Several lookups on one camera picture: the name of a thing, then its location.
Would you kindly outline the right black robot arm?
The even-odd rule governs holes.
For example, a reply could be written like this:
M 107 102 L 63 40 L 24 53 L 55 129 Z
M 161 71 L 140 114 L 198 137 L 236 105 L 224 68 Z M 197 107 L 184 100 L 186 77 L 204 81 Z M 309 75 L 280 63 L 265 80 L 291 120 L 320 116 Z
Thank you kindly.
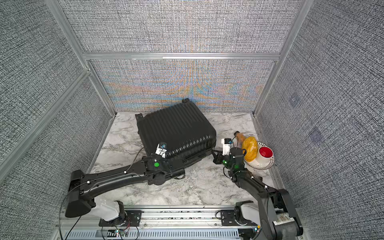
M 257 201 L 238 202 L 235 206 L 236 221 L 250 221 L 261 226 L 254 239 L 263 234 L 267 240 L 294 240 L 304 233 L 300 217 L 289 192 L 264 184 L 245 167 L 245 149 L 233 147 L 228 154 L 212 150 L 214 163 L 228 170 L 228 177 L 239 188 Z

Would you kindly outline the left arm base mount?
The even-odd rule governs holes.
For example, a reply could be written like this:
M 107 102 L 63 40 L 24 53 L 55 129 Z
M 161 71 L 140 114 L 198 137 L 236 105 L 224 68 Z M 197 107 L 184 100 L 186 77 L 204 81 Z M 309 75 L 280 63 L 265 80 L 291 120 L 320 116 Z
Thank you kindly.
M 125 211 L 122 216 L 117 217 L 112 221 L 100 219 L 99 227 L 138 227 L 142 218 L 141 210 Z

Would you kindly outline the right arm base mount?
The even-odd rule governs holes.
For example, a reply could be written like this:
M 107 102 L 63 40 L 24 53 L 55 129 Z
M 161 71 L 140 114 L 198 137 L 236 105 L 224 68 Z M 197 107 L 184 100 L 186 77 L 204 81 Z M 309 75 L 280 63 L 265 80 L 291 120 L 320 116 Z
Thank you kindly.
M 222 226 L 233 227 L 233 226 L 250 226 L 249 222 L 241 223 L 236 219 L 234 210 L 221 210 L 219 213 L 219 219 L 221 220 Z

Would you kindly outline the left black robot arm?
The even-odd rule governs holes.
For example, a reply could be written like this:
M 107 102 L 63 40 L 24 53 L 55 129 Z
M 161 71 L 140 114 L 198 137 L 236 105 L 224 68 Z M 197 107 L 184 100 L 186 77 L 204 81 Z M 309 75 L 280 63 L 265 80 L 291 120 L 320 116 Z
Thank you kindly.
M 160 186 L 184 173 L 184 159 L 165 159 L 156 154 L 129 166 L 96 174 L 75 170 L 70 177 L 65 217 L 75 218 L 90 213 L 97 206 L 96 197 L 109 191 L 138 183 Z

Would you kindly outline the black hard-shell suitcase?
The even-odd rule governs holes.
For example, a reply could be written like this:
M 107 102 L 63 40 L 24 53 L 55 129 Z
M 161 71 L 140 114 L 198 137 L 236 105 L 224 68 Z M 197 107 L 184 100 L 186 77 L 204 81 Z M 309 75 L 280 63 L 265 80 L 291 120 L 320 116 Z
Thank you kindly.
M 166 159 L 182 160 L 191 167 L 211 154 L 217 143 L 217 132 L 200 109 L 189 99 L 149 113 L 135 115 L 138 134 L 147 155 L 154 154 L 158 144 L 166 144 Z

